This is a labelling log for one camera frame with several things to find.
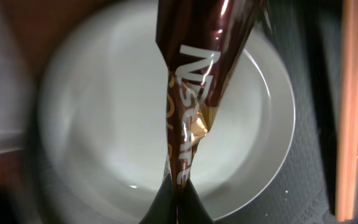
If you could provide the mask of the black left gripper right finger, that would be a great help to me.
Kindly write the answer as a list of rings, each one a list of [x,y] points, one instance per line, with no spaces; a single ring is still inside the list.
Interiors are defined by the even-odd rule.
[[[190,179],[177,197],[178,224],[214,224],[209,216]]]

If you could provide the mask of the brown coffee sachet wrapper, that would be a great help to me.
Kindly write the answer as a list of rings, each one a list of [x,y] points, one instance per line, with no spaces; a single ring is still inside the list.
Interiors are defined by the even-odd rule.
[[[261,0],[159,0],[156,43],[168,69],[170,175],[182,190],[208,135]]]

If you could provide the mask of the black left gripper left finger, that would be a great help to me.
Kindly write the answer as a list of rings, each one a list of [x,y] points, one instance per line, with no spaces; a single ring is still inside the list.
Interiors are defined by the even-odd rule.
[[[164,179],[148,212],[139,224],[175,224],[177,203],[171,179]]]

